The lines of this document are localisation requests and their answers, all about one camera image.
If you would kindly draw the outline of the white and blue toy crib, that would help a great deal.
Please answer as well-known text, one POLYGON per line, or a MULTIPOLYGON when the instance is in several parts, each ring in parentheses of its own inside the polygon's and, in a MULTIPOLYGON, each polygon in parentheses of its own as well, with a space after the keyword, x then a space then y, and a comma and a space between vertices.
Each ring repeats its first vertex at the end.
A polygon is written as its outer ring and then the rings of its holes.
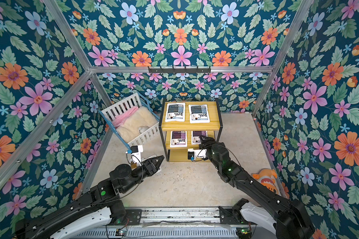
POLYGON ((153 112, 150 101, 140 93, 114 103, 100 114, 126 147, 127 153, 159 135, 159 117, 153 112))

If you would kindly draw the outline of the purple label coffee bag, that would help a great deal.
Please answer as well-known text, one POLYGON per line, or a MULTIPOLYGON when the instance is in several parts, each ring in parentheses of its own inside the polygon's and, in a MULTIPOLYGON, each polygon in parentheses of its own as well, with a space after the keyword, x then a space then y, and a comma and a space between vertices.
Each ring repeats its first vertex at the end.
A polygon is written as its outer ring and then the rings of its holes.
POLYGON ((201 135, 207 136, 207 131, 201 130, 201 131, 192 131, 191 132, 191 144, 197 145, 201 144, 199 137, 201 135))
POLYGON ((187 147, 186 131, 172 131, 170 147, 187 147))

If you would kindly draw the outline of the yellow wooden three-tier shelf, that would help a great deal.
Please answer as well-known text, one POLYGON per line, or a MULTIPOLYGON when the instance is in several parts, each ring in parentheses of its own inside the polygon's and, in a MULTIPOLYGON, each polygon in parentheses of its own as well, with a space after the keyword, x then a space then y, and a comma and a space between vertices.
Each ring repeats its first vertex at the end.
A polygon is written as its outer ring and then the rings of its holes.
POLYGON ((167 112, 169 110, 169 104, 175 104, 175 102, 163 102, 162 112, 159 120, 159 131, 165 152, 167 162, 190 162, 188 159, 187 151, 189 149, 199 149, 197 144, 192 143, 193 133, 195 131, 204 131, 207 136, 219 141, 223 122, 220 110, 220 100, 207 101, 207 102, 180 102, 183 106, 183 121, 166 121, 167 112), (190 122, 190 106, 202 106, 206 105, 209 122, 190 122), (177 147, 172 146, 172 132, 178 131, 182 135, 186 136, 186 146, 177 147))

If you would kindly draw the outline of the yellow label coffee bag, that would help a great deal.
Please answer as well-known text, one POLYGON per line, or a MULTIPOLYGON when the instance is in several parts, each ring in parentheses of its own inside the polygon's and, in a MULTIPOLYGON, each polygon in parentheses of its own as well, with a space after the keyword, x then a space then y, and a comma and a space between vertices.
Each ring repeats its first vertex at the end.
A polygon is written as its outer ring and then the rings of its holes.
POLYGON ((154 163, 153 162, 153 157, 150 158, 150 161, 151 161, 151 166, 152 166, 152 175, 159 172, 160 171, 160 168, 161 168, 161 164, 162 163, 154 163))

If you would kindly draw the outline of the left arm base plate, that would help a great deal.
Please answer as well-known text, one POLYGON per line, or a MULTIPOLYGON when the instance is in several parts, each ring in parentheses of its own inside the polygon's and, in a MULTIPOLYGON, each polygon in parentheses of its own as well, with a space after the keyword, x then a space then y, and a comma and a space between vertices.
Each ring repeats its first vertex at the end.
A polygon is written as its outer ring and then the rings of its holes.
POLYGON ((142 218, 141 209, 124 209, 112 214, 111 224, 115 226, 135 226, 139 225, 142 218))

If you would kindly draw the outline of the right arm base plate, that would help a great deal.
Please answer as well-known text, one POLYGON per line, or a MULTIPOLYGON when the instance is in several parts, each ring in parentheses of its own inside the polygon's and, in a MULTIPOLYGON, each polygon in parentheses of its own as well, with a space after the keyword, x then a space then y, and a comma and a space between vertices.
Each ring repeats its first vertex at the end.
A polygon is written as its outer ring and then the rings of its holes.
POLYGON ((250 222, 246 221, 236 210, 233 210, 230 207, 218 207, 218 211, 221 224, 245 226, 250 224, 250 222))

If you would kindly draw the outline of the orange plush fish toy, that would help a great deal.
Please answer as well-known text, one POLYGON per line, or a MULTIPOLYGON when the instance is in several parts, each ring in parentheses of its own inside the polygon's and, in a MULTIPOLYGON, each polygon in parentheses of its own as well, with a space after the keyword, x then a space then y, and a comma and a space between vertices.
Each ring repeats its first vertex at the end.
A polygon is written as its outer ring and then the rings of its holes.
POLYGON ((252 177, 261 185, 265 186, 268 190, 280 195, 280 190, 276 183, 278 176, 275 170, 265 168, 262 169, 259 173, 253 173, 252 177))

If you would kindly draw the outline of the black wall hook rail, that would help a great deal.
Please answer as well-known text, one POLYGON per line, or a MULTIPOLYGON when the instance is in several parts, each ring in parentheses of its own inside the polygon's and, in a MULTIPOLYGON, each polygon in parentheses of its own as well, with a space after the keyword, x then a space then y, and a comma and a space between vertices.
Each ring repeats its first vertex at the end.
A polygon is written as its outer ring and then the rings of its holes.
POLYGON ((177 73, 188 73, 188 74, 198 74, 198 73, 211 73, 211 67, 148 67, 149 73, 159 73, 159 74, 177 74, 177 73))

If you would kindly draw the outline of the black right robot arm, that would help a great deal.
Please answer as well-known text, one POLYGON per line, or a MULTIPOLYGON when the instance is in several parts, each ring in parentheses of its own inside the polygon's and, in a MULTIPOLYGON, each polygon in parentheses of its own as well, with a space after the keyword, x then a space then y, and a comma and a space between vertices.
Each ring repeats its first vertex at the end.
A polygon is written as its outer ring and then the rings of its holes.
POLYGON ((208 159, 217 169, 221 180, 244 192, 260 206, 241 199, 234 210, 236 219, 255 223, 273 233, 278 239, 309 239, 315 232, 307 210, 299 200, 289 200, 255 180, 239 164, 232 161, 229 150, 212 137, 200 137, 202 158, 208 159))

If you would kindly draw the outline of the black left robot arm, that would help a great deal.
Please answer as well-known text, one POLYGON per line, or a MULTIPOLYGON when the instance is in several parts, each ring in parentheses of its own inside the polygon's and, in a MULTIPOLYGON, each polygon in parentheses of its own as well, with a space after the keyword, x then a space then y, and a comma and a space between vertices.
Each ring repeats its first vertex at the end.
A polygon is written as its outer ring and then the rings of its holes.
POLYGON ((160 169, 163 155, 148 158, 132 169, 120 164, 109 178, 83 193, 72 203, 39 219, 22 219, 16 223, 16 239, 70 239, 96 227, 110 223, 122 225, 128 221, 122 196, 136 188, 146 177, 160 169))

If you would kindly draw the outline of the cream fluffy blanket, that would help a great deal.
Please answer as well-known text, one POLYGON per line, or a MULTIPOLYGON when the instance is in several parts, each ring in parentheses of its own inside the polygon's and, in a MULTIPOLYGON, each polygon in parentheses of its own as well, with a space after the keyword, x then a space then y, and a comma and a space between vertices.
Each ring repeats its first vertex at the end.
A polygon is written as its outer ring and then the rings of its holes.
POLYGON ((147 107, 139 107, 122 126, 116 128, 116 131, 126 143, 129 143, 157 122, 158 120, 147 107))

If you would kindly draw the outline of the pink blanket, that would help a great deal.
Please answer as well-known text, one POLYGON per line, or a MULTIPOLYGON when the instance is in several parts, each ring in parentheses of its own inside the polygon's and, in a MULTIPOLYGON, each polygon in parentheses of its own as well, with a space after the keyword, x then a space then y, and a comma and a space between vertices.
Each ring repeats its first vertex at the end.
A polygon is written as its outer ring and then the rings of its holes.
POLYGON ((113 120, 112 120, 112 125, 115 128, 118 128, 119 126, 122 126, 125 121, 132 116, 137 110, 139 109, 138 106, 133 106, 130 109, 128 109, 126 112, 124 112, 121 115, 116 116, 113 120))

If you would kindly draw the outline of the grey label coffee bag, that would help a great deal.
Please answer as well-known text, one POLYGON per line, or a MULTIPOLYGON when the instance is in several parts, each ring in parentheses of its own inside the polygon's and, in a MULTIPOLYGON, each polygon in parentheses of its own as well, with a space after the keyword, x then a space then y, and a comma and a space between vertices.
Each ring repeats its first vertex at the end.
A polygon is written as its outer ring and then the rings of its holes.
POLYGON ((190 123, 209 123, 210 117, 208 107, 204 105, 189 105, 189 122, 190 123))
POLYGON ((168 103, 165 122, 185 121, 185 103, 168 103))

